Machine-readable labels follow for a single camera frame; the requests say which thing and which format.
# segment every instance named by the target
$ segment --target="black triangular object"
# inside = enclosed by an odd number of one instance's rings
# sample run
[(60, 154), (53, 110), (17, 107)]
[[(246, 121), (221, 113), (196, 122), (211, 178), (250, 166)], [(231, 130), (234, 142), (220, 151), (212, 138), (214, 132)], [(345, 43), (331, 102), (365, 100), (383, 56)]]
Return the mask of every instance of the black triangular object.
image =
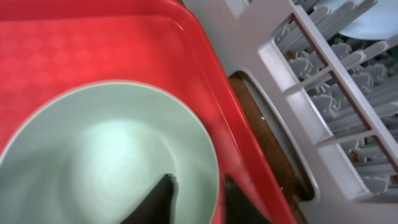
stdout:
[(165, 174), (141, 204), (121, 224), (171, 224), (174, 215), (175, 178)]
[(231, 176), (224, 177), (226, 224), (271, 224), (251, 203)]

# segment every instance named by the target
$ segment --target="wooden surface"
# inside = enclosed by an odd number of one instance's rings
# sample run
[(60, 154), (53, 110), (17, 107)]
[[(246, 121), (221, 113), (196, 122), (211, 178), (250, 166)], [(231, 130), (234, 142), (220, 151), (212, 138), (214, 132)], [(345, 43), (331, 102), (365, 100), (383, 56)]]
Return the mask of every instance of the wooden surface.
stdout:
[(297, 222), (307, 223), (297, 202), (308, 198), (271, 129), (268, 124), (261, 119), (261, 112), (239, 75), (239, 73), (234, 74), (229, 79), (229, 82), (238, 97), (250, 126), (257, 137), (261, 149), (271, 166)]

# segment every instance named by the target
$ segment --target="dish rack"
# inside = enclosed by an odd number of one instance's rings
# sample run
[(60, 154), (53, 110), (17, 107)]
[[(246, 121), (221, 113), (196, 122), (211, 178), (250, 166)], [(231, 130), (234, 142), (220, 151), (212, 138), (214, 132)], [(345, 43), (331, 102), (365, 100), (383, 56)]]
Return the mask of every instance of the dish rack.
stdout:
[(313, 192), (311, 201), (300, 202), (308, 222), (396, 222), (398, 35), (365, 41), (338, 34), (377, 1), (347, 1), (335, 10), (314, 7), (314, 0), (183, 2), (227, 75), (246, 74), (245, 84)]

